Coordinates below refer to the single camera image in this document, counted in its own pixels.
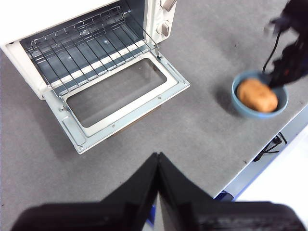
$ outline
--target black cable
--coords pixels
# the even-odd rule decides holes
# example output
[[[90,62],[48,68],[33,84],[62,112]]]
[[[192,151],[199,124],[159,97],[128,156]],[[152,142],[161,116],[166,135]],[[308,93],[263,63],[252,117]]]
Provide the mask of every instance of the black cable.
[[[265,150],[267,150],[267,148],[269,147],[270,143],[271,143],[271,142],[269,142],[269,143],[263,148],[263,150],[262,150],[263,152],[265,152]]]
[[[263,73],[263,74],[264,74],[264,72],[265,72],[265,69],[266,69],[267,64],[269,63],[271,57],[273,56],[273,54],[274,54],[274,52],[275,52],[275,50],[276,50],[276,48],[277,48],[278,41],[279,41],[279,38],[280,38],[280,34],[281,34],[281,31],[279,31],[279,33],[278,33],[278,35],[277,35],[277,38],[276,38],[275,46],[274,46],[274,48],[273,48],[271,54],[269,55],[269,58],[266,60],[264,66],[263,66],[263,70],[262,70],[262,73]]]
[[[276,148],[277,146],[278,146],[279,144],[277,143],[277,144],[275,144],[274,146],[272,146],[271,148],[269,148],[269,149],[267,149],[267,150],[265,150],[265,152],[267,153],[267,152],[269,152],[270,150],[272,150],[273,148]]]
[[[279,132],[279,135],[281,136],[281,138],[283,139],[284,143],[287,144],[287,140],[285,139],[285,137],[283,136],[283,134],[281,132]]]
[[[278,152],[280,152],[280,151],[272,151],[272,152],[266,152],[266,153],[271,154],[271,153],[278,153]]]

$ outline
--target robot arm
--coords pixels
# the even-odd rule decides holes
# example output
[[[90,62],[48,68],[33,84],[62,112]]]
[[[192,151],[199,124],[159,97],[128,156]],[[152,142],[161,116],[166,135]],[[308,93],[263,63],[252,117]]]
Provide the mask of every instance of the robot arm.
[[[274,88],[308,74],[308,0],[290,0],[281,16],[271,23],[279,34],[290,28],[299,34],[297,41],[284,48],[281,58],[273,62],[269,86]]]

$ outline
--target gray table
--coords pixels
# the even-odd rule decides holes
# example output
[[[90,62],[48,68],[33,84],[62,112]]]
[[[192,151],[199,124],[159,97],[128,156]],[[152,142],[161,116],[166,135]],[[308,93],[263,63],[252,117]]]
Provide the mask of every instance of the gray table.
[[[1,230],[32,205],[101,200],[159,151],[217,195],[308,102],[306,78],[287,87],[289,104],[273,119],[242,118],[231,105],[232,79],[262,68],[275,41],[263,26],[285,3],[179,1],[160,47],[191,87],[83,155],[2,54]],[[276,54],[294,38],[282,36]],[[157,230],[161,225],[159,215]]]

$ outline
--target oven window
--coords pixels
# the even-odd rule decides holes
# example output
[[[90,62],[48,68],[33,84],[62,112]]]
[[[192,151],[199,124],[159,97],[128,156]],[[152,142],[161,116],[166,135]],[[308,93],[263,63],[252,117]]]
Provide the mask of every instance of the oven window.
[[[69,97],[67,103],[82,126],[88,128],[166,80],[149,59],[142,59]]]

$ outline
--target blue bowl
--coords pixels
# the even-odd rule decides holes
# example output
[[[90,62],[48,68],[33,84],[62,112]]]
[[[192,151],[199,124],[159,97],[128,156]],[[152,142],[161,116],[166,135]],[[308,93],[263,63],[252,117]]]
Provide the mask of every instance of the blue bowl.
[[[249,107],[246,107],[242,102],[237,98],[236,91],[237,87],[239,84],[247,79],[247,78],[257,78],[259,79],[262,83],[269,84],[269,78],[262,74],[259,71],[245,71],[241,74],[239,74],[237,77],[235,77],[233,83],[232,83],[232,88],[231,88],[231,96],[232,96],[232,103],[236,110],[243,116],[246,117],[252,117],[252,118],[270,118],[278,115],[281,113],[287,106],[288,101],[289,101],[289,96],[287,93],[287,90],[285,87],[278,87],[278,88],[273,88],[273,92],[277,95],[278,98],[278,106],[277,109],[273,112],[269,113],[263,113],[263,112],[258,112],[255,111]]]

